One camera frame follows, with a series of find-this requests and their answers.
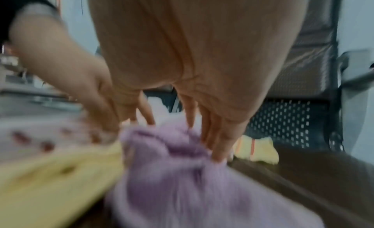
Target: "chair armrest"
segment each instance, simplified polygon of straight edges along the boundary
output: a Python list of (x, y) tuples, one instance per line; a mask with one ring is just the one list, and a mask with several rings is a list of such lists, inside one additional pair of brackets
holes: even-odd
[(342, 54), (339, 58), (342, 88), (365, 90), (374, 86), (374, 70), (370, 69), (371, 53), (366, 49)]

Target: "fabric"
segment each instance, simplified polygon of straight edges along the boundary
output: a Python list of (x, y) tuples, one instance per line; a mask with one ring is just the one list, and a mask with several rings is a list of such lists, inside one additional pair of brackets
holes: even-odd
[(129, 170), (107, 201), (124, 228), (324, 227), (301, 205), (212, 162), (186, 122), (139, 126), (120, 139)]
[(3, 164), (1, 227), (66, 227), (99, 200), (122, 172), (119, 143)]
[(253, 139), (243, 135), (234, 144), (234, 155), (240, 159), (263, 161), (268, 164), (278, 164), (279, 155), (270, 137)]
[(55, 9), (47, 0), (0, 0), (1, 28), (0, 43), (9, 40), (9, 27), (16, 17), (17, 12), (28, 4), (44, 4)]

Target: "purple towel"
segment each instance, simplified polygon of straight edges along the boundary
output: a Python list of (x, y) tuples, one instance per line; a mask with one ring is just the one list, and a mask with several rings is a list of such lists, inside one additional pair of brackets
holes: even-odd
[(121, 135), (132, 164), (108, 194), (124, 228), (322, 228), (313, 212), (210, 160), (185, 124)]

